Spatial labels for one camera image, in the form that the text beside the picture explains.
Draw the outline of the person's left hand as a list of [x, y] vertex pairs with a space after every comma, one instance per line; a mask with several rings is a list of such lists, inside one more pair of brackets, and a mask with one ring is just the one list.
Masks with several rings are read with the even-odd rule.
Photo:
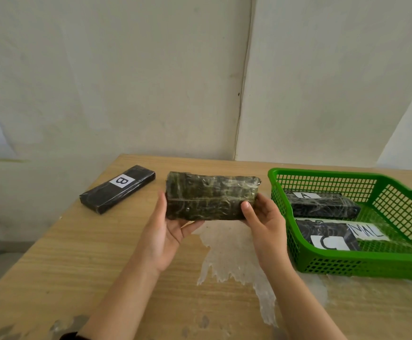
[[156, 229], [153, 227], [152, 212], [133, 252], [132, 262], [147, 272], [160, 275], [171, 264], [184, 238], [203, 224], [203, 220], [166, 218], [166, 227]]

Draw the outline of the person's right hand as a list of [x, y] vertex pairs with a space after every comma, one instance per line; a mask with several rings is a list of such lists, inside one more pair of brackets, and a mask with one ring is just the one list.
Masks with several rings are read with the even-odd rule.
[[258, 193], [253, 204], [254, 250], [260, 267], [270, 282], [279, 281], [293, 270], [287, 246], [286, 221], [275, 202]]

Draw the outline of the dark plastic-wrapped block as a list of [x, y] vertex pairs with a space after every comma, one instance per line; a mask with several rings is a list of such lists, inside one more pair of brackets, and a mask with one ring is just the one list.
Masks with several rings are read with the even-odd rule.
[[186, 221], [244, 220], [241, 204], [254, 205], [261, 179], [256, 176], [197, 175], [170, 171], [166, 180], [166, 218]]

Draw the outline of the person's left forearm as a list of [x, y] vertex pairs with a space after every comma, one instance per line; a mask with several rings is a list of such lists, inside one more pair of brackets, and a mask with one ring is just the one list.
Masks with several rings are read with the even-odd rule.
[[134, 340], [159, 276], [154, 262], [132, 257], [76, 339]]

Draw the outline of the person's right forearm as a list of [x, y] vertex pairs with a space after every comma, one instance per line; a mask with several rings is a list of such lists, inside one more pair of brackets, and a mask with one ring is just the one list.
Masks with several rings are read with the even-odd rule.
[[263, 268], [291, 340], [347, 340], [290, 263]]

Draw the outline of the black box with white label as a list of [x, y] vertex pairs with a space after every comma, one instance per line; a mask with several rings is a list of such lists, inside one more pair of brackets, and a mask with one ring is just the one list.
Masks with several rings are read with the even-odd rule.
[[79, 196], [82, 205], [102, 215], [156, 178], [156, 172], [134, 165]]

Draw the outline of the black wrapped box small label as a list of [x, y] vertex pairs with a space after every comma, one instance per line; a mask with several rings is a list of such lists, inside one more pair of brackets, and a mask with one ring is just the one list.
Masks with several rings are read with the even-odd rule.
[[356, 218], [361, 207], [340, 193], [305, 192], [285, 189], [294, 217]]

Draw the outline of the black wrapped box large label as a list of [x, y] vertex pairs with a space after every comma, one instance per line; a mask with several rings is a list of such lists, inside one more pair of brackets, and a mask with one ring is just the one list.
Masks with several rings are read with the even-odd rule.
[[345, 223], [296, 220], [303, 238], [315, 248], [361, 251], [358, 241]]

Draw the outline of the green plastic basket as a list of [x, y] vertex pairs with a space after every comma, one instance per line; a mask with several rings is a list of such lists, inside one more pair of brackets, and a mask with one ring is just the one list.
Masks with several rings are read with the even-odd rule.
[[374, 173], [272, 168], [302, 273], [412, 280], [412, 189]]

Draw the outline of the white paper label sheet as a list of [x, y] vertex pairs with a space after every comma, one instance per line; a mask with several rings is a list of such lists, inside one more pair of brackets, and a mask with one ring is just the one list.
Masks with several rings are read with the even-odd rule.
[[350, 229], [356, 239], [365, 241], [389, 241], [387, 237], [376, 225], [372, 223], [349, 222], [346, 226]]

